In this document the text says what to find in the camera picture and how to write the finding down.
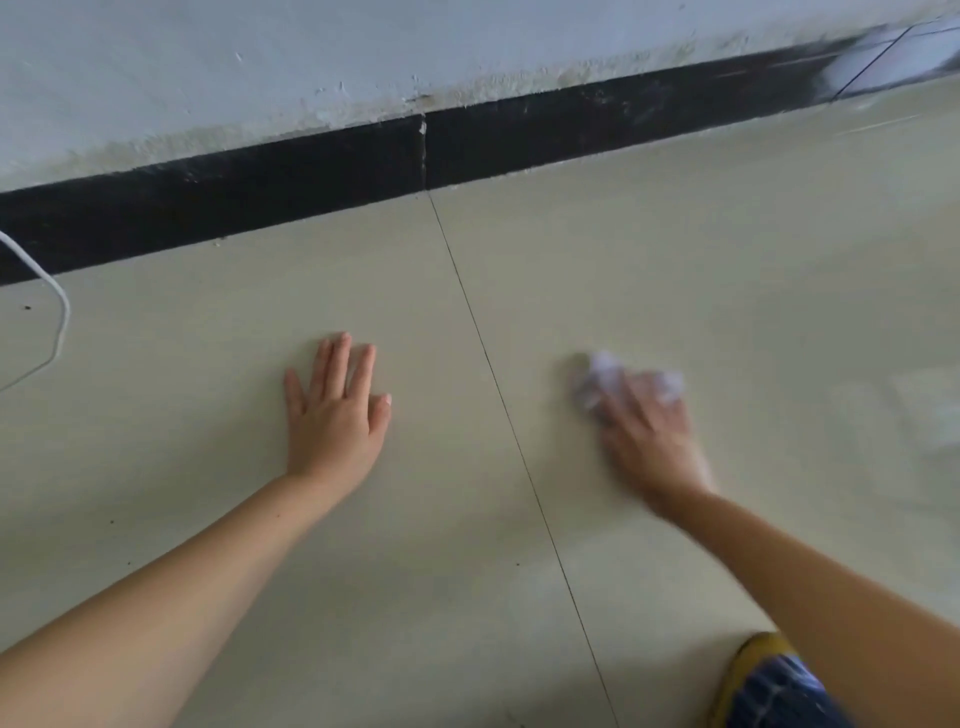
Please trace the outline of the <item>person's right hand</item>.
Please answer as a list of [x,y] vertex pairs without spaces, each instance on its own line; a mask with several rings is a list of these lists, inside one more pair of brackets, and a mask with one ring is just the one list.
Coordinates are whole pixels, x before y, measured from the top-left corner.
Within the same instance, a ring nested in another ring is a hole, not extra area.
[[718,497],[710,463],[696,437],[617,434],[602,438],[618,477],[657,517],[677,523],[693,504]]

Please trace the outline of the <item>person's left hand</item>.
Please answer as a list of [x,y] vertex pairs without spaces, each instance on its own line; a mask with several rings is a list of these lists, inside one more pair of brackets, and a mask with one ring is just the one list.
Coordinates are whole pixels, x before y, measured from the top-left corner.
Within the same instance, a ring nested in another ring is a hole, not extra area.
[[330,344],[339,334],[319,342],[308,382],[299,377],[306,407],[297,420],[286,419],[286,476],[342,498],[369,475],[386,437],[372,438],[368,424],[369,398],[375,395],[374,345],[362,345],[355,354],[351,337],[344,396],[329,396]]

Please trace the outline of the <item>white tissue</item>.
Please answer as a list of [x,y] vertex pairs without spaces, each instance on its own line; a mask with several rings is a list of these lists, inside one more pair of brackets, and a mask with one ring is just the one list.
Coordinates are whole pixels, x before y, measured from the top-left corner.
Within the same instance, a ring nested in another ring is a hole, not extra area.
[[606,350],[587,355],[585,368],[574,386],[574,399],[582,410],[597,419],[606,416],[605,398],[628,407],[625,378],[634,380],[649,376],[656,398],[666,405],[677,402],[685,394],[685,380],[676,370],[633,370]]

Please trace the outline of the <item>person's right forearm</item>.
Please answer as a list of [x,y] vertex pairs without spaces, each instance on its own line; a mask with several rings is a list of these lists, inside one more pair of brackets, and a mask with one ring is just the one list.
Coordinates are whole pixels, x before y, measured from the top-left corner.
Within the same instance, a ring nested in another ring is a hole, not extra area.
[[857,728],[960,728],[960,627],[713,492],[662,515],[708,551]]

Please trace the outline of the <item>person's left forearm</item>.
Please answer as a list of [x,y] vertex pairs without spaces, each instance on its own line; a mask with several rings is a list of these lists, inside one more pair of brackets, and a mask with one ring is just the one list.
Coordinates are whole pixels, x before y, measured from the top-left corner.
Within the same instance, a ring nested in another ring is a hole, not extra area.
[[170,728],[287,554],[357,485],[273,480],[0,653],[0,728]]

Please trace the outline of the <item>black baseboard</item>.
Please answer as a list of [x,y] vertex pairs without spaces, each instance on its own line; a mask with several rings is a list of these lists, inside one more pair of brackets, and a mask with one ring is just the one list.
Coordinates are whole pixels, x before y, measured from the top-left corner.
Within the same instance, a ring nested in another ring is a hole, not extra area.
[[48,274],[960,74],[960,16],[0,193]]

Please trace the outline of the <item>yellow blue plaid slipper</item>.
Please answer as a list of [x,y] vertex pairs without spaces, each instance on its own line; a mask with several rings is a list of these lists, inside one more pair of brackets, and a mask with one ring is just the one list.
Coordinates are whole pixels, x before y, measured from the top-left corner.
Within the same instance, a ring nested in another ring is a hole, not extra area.
[[704,728],[855,728],[779,632],[749,637],[729,662]]

